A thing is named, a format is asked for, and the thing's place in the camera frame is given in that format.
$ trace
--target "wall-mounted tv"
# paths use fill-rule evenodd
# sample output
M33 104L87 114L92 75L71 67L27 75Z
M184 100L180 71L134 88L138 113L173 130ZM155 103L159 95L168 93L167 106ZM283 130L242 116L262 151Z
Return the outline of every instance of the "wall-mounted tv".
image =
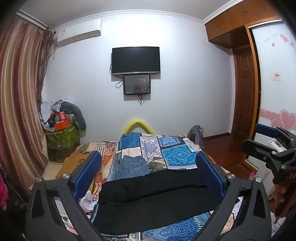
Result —
M112 49L112 74L160 73L159 47Z

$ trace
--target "black pants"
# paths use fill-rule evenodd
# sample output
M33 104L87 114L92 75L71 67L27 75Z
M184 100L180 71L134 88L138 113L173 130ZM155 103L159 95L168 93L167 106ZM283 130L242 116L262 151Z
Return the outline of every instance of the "black pants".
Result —
M214 210L218 204L197 168L165 169L103 184L93 225L104 234L141 232Z

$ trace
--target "folded jeans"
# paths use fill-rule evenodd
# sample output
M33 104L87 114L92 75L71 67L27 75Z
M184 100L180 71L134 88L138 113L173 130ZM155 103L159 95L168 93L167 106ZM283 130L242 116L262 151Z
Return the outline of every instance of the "folded jeans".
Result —
M142 156L130 157L125 155L119 159L117 168L116 179L144 176L150 173L148 164Z

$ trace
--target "bed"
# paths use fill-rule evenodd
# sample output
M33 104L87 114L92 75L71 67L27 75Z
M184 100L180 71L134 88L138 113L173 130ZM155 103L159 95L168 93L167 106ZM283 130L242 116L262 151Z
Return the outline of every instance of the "bed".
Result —
M99 151L102 155L102 168L98 172L93 195L98 196L102 183L115 180L117 176L117 163L124 155L131 157L143 156L147 161L150 172L162 169L192 169L196 168L195 156L201 151L188 138L150 135L143 133L123 134L120 141L114 142L89 142L80 145L75 153L90 153ZM233 210L233 216L229 217L223 232L230 230L233 220L239 210L240 202ZM204 213L184 221L174 223L162 228L131 233L120 236L104 234L106 240L140 241L149 238L151 241L186 241L191 240L203 227L210 217L210 213Z

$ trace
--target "small monitor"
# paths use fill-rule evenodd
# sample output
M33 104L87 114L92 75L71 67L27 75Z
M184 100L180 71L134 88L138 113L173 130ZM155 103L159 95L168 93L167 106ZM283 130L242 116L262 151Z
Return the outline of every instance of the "small monitor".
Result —
M123 89L125 95L150 94L150 75L125 75Z

